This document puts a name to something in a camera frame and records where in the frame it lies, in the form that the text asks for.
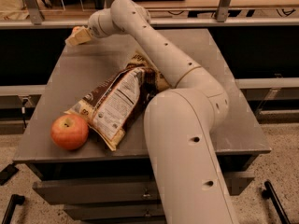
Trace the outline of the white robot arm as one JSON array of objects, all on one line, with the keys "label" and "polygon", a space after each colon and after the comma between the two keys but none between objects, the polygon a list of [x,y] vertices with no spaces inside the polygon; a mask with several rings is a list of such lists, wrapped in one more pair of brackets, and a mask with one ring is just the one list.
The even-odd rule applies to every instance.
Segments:
[{"label": "white robot arm", "polygon": [[66,40],[132,36],[170,87],[144,115],[144,133],[167,224],[238,224],[210,133],[226,118],[223,86],[198,62],[150,26],[150,14],[132,0],[115,0],[91,15]]}]

